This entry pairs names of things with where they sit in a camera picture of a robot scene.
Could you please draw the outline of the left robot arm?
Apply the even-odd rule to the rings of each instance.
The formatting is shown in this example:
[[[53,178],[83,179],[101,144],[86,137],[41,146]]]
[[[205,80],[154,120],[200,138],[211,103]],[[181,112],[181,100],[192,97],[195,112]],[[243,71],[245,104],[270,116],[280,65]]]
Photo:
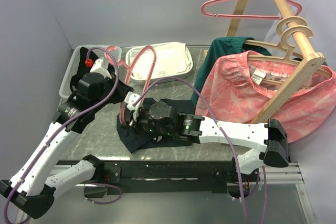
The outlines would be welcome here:
[[[61,104],[49,129],[26,164],[10,179],[1,180],[1,195],[38,219],[55,199],[82,182],[103,182],[104,161],[87,155],[75,166],[52,176],[50,173],[70,143],[95,119],[95,114],[109,103],[124,101],[133,88],[112,74],[86,73],[77,88]]]

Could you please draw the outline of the dark navy shorts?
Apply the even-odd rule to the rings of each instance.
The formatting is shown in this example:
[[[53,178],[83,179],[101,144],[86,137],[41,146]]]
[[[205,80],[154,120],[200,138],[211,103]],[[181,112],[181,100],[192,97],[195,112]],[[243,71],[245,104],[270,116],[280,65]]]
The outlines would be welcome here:
[[[170,105],[178,112],[194,114],[195,105],[192,100],[173,100],[173,99],[161,99],[160,101],[165,102]],[[138,135],[131,131],[128,131],[123,127],[119,120],[119,114],[117,115],[117,126],[116,126],[119,138],[124,146],[130,153],[134,153],[137,150],[144,150],[149,148],[162,148],[162,147],[182,147],[191,146],[190,141],[183,141],[174,139],[172,136],[158,135],[156,133],[143,133]]]

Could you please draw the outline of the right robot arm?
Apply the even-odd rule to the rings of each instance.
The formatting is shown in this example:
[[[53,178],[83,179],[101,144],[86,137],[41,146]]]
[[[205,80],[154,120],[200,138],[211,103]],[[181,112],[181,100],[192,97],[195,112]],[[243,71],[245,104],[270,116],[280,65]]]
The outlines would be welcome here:
[[[133,100],[125,102],[125,128],[138,136],[156,140],[167,137],[178,145],[232,143],[249,150],[233,159],[230,168],[233,180],[242,181],[247,175],[270,166],[285,168],[289,165],[287,132],[278,120],[267,123],[242,124],[217,121],[182,113],[164,101],[155,102],[145,109]]]

